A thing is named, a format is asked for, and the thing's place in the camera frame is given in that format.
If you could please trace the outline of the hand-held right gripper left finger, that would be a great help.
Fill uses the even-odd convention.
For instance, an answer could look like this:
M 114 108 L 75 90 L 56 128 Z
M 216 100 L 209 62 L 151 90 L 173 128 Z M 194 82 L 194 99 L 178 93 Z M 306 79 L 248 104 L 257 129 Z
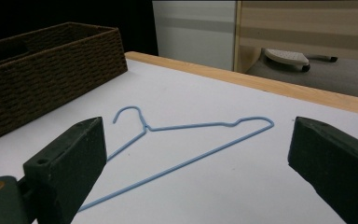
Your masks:
M 78 122 L 23 164 L 39 224 L 70 224 L 106 165 L 103 119 Z

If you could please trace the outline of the brown woven basket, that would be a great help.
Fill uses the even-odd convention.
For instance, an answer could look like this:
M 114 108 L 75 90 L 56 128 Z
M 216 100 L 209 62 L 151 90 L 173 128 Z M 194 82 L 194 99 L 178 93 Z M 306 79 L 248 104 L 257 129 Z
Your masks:
M 66 22 L 0 40 L 0 137 L 128 71 L 117 28 Z

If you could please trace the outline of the light wooden panel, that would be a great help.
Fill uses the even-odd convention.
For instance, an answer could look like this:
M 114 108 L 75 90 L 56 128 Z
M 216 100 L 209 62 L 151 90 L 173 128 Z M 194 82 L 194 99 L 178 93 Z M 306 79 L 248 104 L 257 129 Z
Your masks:
M 239 1 L 235 22 L 236 72 L 262 49 L 358 60 L 358 0 Z

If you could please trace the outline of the white wheeled stand base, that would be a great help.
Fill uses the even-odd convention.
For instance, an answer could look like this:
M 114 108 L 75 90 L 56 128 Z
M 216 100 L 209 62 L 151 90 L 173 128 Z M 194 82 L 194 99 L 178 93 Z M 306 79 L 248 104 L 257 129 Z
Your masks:
M 264 53 L 270 61 L 300 66 L 302 72 L 310 70 L 310 61 L 303 53 L 279 49 L 264 49 Z

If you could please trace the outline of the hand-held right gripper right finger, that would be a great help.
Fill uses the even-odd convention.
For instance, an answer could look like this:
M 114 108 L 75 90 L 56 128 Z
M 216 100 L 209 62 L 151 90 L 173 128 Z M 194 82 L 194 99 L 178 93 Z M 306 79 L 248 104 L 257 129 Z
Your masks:
M 358 139 L 298 117 L 288 163 L 347 224 L 358 224 Z

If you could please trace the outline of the blue wire clothes hanger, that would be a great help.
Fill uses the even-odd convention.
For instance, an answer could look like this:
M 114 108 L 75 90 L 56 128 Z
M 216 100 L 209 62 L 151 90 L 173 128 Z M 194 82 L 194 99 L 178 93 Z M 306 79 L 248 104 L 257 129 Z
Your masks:
M 167 131 L 176 131 L 176 130 L 186 130 L 186 129 L 198 129 L 198 128 L 210 128 L 210 127 L 227 127 L 227 128 L 233 128 L 236 127 L 244 122 L 247 121 L 254 121 L 254 120 L 262 120 L 264 122 L 266 122 L 266 125 L 261 127 L 258 130 L 255 130 L 251 133 L 247 133 L 244 136 L 241 136 L 237 139 L 234 139 L 228 143 L 223 144 L 220 147 L 217 148 L 213 148 L 205 153 L 202 153 L 194 158 L 191 158 L 187 161 L 183 161 L 181 163 L 178 163 L 176 165 L 174 165 L 171 168 L 168 168 L 166 170 L 163 170 L 159 173 L 156 173 L 154 175 L 151 175 L 143 180 L 140 180 L 138 182 L 135 182 L 133 184 L 128 185 L 127 187 L 123 188 L 123 189 L 119 189 L 117 191 L 114 191 L 112 193 L 109 193 L 105 196 L 103 196 L 100 199 L 94 200 L 90 203 L 86 203 L 84 205 L 81 205 L 80 208 L 78 209 L 78 213 L 83 212 L 87 209 L 90 209 L 91 207 L 104 203 L 108 200 L 111 200 L 121 194 L 124 194 L 126 192 L 129 192 L 133 189 L 137 189 L 145 184 L 148 184 L 154 180 L 157 180 L 165 175 L 168 175 L 170 173 L 173 173 L 181 168 L 184 168 L 192 163 L 195 163 L 196 161 L 200 161 L 204 158 L 207 158 L 209 156 L 212 156 L 213 154 L 220 152 L 228 147 L 232 147 L 234 145 L 237 145 L 249 138 L 252 138 L 254 136 L 257 136 L 261 133 L 264 133 L 270 129 L 272 129 L 275 126 L 275 123 L 272 119 L 266 118 L 266 117 L 260 117 L 260 116 L 255 116 L 255 117 L 247 117 L 247 118 L 240 118 L 236 121 L 233 122 L 223 122 L 223 121 L 216 121 L 216 122 L 206 122 L 206 123 L 193 123 L 193 124 L 182 124 L 182 125 L 174 125 L 174 126 L 166 126 L 166 127 L 152 127 L 145 119 L 143 112 L 141 110 L 141 108 L 139 106 L 136 105 L 129 105 L 129 106 L 125 106 L 123 108 L 120 108 L 118 110 L 118 112 L 115 114 L 115 116 L 112 119 L 112 123 L 116 124 L 117 121 L 119 120 L 120 115 L 127 110 L 135 110 L 138 114 L 138 120 L 141 123 L 142 126 L 142 131 L 140 133 L 138 133 L 137 135 L 135 135 L 131 140 L 129 140 L 127 143 L 125 143 L 123 146 L 121 146 L 119 149 L 115 150 L 113 153 L 111 153 L 110 155 L 107 156 L 107 162 L 110 162 L 112 159 L 114 159 L 116 156 L 118 156 L 121 152 L 125 151 L 128 147 L 130 147 L 131 145 L 133 145 L 135 142 L 137 142 L 138 140 L 140 140 L 143 136 L 145 136 L 148 132 L 167 132 Z

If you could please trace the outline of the white cabinet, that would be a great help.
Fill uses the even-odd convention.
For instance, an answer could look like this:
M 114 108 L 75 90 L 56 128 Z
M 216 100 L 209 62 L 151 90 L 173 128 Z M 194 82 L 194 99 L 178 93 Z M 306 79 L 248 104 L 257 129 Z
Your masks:
M 153 10 L 159 56 L 233 68 L 234 1 L 155 1 Z

